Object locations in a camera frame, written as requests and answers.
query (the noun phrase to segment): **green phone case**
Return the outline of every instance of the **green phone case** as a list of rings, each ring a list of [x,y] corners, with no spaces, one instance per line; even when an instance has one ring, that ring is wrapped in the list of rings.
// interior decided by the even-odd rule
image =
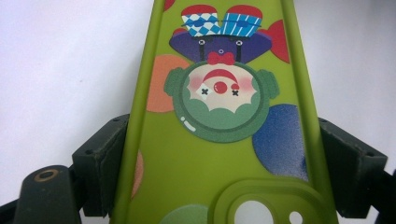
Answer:
[[[291,0],[155,0],[111,223],[337,223]]]

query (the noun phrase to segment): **clown face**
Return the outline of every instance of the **clown face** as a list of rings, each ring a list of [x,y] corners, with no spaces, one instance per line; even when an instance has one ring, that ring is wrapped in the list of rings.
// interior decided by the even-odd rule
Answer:
[[[176,69],[169,74],[165,91],[173,97],[183,126],[214,142],[253,135],[266,119],[269,99],[278,94],[271,73],[242,63],[196,63]]]
[[[203,102],[209,111],[224,108],[235,114],[242,105],[251,105],[257,91],[253,76],[245,69],[223,63],[199,66],[189,74],[191,99]]]

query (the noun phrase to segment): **green plastic surface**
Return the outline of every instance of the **green plastic surface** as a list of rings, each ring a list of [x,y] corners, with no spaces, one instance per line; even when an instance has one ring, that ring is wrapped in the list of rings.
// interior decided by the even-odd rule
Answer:
[[[298,212],[304,223],[337,223],[293,2],[176,0],[164,11],[165,2],[171,1],[154,2],[110,222],[234,223],[238,207],[256,201],[269,209],[274,223],[290,223],[292,212]],[[161,59],[158,56],[177,56],[190,70],[200,64],[184,58],[169,44],[173,32],[183,24],[181,12],[193,5],[214,7],[219,24],[227,10],[237,5],[259,8],[263,15],[260,28],[283,20],[290,62],[267,51],[246,66],[251,74],[262,69],[274,74],[279,95],[269,99],[270,108],[297,106],[308,181],[267,171],[257,159],[251,136],[216,142],[216,137],[193,134],[174,110],[148,110],[151,74],[156,58]],[[138,155],[141,160],[136,166]]]

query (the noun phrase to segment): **x-shaped eye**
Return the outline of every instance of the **x-shaped eye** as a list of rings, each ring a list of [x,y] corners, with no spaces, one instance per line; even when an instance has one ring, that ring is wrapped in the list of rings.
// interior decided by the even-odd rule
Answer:
[[[202,95],[208,95],[209,89],[202,89]]]

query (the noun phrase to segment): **pink circle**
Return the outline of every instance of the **pink circle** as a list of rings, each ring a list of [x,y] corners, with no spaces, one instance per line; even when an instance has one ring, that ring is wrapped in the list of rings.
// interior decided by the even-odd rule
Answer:
[[[139,190],[140,185],[142,184],[144,172],[145,172],[145,165],[143,162],[143,155],[142,152],[138,151],[136,166],[134,168],[134,185],[132,187],[131,198],[133,198],[136,195],[137,191]]]
[[[216,82],[214,89],[215,92],[217,92],[218,94],[223,94],[227,91],[227,84],[225,84],[224,82]]]

